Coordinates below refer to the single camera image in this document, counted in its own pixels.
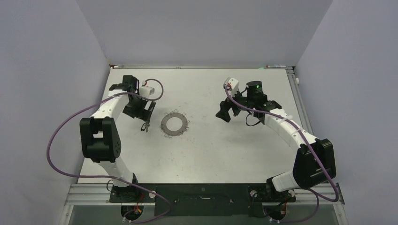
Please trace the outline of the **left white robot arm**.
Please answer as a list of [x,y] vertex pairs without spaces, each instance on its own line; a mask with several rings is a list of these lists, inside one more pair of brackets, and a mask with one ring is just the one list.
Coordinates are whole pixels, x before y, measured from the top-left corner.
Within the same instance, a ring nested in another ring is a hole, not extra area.
[[155,93],[147,81],[140,82],[132,75],[124,75],[122,82],[108,89],[107,98],[98,110],[79,123],[82,152],[85,158],[100,165],[113,182],[115,195],[122,195],[127,201],[137,200],[141,194],[138,180],[122,158],[122,142],[116,127],[121,113],[137,118],[144,123],[141,131],[148,131],[151,115],[156,106],[149,98]]

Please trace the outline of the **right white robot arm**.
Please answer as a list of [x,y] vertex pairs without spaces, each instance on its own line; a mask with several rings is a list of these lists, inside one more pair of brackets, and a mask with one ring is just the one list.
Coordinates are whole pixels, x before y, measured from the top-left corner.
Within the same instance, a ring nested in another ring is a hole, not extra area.
[[240,91],[238,80],[229,77],[222,86],[227,97],[220,103],[217,118],[230,122],[230,112],[238,116],[246,111],[257,118],[258,123],[278,134],[296,153],[292,169],[267,180],[265,194],[268,199],[276,201],[284,191],[332,182],[336,165],[331,141],[321,140],[304,130],[279,103],[268,99],[261,81],[248,82]]

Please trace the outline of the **metal perforated ring plate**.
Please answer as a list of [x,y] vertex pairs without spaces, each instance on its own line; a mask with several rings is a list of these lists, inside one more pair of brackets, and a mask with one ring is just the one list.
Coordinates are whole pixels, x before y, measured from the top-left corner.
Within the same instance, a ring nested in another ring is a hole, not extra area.
[[166,112],[161,120],[160,130],[166,137],[181,136],[189,130],[189,123],[185,113]]

